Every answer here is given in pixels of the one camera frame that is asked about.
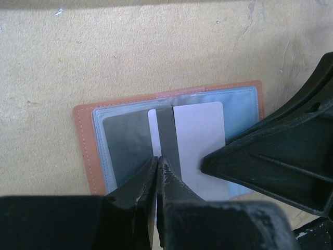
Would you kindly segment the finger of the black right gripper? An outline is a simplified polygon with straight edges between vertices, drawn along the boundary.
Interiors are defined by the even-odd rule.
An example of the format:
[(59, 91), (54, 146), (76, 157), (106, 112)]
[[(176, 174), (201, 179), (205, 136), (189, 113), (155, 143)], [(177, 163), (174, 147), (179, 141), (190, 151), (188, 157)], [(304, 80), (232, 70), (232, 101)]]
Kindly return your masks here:
[(201, 171), (332, 215), (332, 53), (280, 109), (202, 159)]

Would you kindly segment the black card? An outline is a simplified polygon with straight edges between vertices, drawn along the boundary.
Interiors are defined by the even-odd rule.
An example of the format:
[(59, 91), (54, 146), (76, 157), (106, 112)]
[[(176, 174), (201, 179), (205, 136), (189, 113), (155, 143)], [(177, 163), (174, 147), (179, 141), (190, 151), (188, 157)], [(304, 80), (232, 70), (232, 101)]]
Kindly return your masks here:
[(153, 156), (148, 111), (108, 117), (103, 126), (115, 181), (120, 187)]

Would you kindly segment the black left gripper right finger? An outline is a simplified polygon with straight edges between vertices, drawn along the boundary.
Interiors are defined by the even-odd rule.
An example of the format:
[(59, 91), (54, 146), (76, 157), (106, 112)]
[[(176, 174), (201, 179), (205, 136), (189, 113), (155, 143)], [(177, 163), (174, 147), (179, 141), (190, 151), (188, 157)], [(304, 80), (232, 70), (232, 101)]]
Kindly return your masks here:
[(284, 212), (266, 201), (207, 202), (158, 160), (157, 229), (164, 249), (299, 249)]

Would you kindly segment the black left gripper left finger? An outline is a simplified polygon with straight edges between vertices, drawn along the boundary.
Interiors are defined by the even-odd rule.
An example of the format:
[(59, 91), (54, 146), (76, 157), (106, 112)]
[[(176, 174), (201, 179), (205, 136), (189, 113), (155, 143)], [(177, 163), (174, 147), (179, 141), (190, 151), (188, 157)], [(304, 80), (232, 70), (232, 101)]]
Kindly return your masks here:
[(1, 249), (151, 249), (158, 159), (108, 195), (1, 198)]

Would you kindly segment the white card with magnetic stripe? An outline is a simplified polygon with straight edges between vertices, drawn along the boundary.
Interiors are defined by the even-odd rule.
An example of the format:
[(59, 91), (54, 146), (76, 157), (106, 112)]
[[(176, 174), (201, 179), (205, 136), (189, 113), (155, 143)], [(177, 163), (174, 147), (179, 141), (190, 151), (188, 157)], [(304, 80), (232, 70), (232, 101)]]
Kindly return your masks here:
[(229, 198), (227, 181), (200, 170), (205, 156), (225, 146), (222, 103), (151, 109), (148, 122), (154, 156), (165, 156), (176, 176), (202, 199)]

